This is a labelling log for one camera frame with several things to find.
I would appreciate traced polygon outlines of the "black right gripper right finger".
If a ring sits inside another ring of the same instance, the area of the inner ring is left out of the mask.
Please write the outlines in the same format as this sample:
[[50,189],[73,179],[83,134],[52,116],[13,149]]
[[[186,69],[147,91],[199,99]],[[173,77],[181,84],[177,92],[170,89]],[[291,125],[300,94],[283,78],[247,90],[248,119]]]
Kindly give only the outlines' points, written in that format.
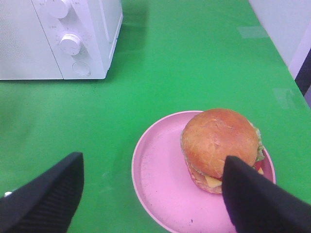
[[236,156],[225,160],[223,199],[239,233],[309,233],[311,206]]

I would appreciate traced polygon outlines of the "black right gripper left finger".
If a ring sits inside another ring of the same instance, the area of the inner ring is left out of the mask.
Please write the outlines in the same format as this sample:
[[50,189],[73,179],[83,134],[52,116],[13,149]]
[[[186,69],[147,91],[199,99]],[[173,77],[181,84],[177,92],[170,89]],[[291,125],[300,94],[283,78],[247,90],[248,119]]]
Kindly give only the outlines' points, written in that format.
[[65,233],[84,189],[84,159],[73,152],[0,199],[2,233]]

